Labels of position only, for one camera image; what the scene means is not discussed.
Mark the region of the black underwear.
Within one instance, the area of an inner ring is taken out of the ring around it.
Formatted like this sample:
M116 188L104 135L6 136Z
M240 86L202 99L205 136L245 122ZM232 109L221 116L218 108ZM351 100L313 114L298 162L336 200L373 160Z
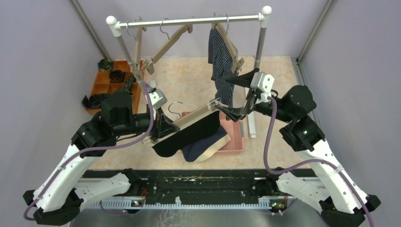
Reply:
M220 128L220 111L215 111L152 147L160 157L171 157L178 150L214 135Z

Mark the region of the dark striped underwear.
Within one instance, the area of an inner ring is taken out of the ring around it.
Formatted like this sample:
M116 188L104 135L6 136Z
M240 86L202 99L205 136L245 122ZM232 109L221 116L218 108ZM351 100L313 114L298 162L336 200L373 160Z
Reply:
M208 63L212 65L211 80L214 81L217 90L215 98L232 108L234 85L226 82L226 79L238 76L238 72L232 72L233 59L223 37L216 29L211 29L209 33Z

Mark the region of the navy blue underwear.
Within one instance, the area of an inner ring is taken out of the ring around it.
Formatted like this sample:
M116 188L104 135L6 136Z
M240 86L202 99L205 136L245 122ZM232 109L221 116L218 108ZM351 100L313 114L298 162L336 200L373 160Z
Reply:
M212 157L231 141L228 132L220 125L215 134L181 149L185 161L200 163Z

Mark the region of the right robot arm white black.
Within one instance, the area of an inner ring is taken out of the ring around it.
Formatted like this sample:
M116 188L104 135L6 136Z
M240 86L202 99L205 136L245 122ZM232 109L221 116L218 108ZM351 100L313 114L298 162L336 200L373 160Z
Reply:
M231 120L241 120L253 112L270 117L263 150L266 170L276 175L266 182L270 194L292 195L312 207L330 227L358 227L365 220L374 226L371 213L381 201L360 189L335 157L324 132L309 116L317 105L308 86L295 85L282 97L277 97L272 89L274 77L259 69L227 78L226 82L248 88L245 106L218 106ZM276 120L286 123L279 132L303 159L285 169L272 169L268 163Z

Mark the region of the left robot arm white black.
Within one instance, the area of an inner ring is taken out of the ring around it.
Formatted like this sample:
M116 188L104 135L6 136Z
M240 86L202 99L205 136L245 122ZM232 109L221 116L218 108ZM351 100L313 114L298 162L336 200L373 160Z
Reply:
M132 98L125 92L115 92L102 101L100 112L80 126L46 181L38 189L24 193L24 219L39 225L62 226L93 203L143 192L141 178L130 168L94 185L77 187L77 182L106 151L120 148L118 137L137 135L136 142L140 142L153 133L167 99L155 88L146 90L145 97L147 111L140 114L132 112Z

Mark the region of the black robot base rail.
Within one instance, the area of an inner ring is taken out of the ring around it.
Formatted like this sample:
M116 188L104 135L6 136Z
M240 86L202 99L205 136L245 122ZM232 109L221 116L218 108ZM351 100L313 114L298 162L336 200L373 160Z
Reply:
M263 169L133 170L133 188L109 198L132 197L143 209L258 209L284 211L291 198Z

